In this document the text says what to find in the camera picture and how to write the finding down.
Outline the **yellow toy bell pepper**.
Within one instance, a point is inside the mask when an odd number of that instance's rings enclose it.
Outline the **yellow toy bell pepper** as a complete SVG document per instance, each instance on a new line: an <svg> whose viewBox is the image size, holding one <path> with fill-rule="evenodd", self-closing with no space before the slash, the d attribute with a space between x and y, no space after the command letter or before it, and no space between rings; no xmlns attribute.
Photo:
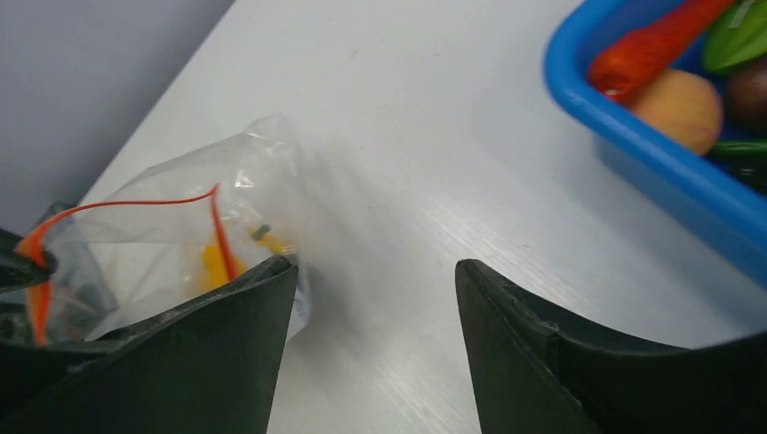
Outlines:
<svg viewBox="0 0 767 434"><path fill-rule="evenodd" d="M202 295L233 281L265 260L267 254L291 257L296 247L276 235L268 224L230 231L214 229L199 255L195 292Z"/></svg>

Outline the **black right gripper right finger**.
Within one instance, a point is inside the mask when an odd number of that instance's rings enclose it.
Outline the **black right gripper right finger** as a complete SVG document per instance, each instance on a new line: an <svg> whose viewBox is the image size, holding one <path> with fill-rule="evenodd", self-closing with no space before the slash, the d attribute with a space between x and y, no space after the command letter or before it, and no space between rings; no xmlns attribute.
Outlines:
<svg viewBox="0 0 767 434"><path fill-rule="evenodd" d="M698 349L608 328L476 259L455 286L485 433L763 433L766 335Z"/></svg>

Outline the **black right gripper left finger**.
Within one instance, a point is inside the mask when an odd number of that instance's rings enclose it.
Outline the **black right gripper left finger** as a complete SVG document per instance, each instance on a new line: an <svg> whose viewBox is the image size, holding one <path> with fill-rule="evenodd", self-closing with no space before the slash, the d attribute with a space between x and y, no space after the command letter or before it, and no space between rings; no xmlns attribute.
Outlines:
<svg viewBox="0 0 767 434"><path fill-rule="evenodd" d="M99 340L35 346L1 306L4 433L263 433L297 288L273 257Z"/></svg>

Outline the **clear zip top bag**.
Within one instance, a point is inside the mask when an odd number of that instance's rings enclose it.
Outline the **clear zip top bag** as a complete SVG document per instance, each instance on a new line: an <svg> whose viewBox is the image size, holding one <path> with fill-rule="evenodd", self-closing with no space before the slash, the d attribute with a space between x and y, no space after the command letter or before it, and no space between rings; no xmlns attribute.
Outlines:
<svg viewBox="0 0 767 434"><path fill-rule="evenodd" d="M214 229L268 224L296 254L265 260L305 268L304 187L291 125L269 116L149 167L100 202L49 216L15 248L40 266L44 250L58 262L26 292L33 342L94 341L204 295L195 278Z"/></svg>

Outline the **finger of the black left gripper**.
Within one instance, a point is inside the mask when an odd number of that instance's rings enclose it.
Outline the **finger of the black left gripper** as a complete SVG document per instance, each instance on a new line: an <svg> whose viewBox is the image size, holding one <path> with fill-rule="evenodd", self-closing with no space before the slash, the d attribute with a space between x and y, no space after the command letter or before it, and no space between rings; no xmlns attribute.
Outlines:
<svg viewBox="0 0 767 434"><path fill-rule="evenodd" d="M58 267L58 262L47 250L43 251L43 264L37 265L31 259L14 249L22 237L1 230L1 293L15 292L47 281Z"/></svg>

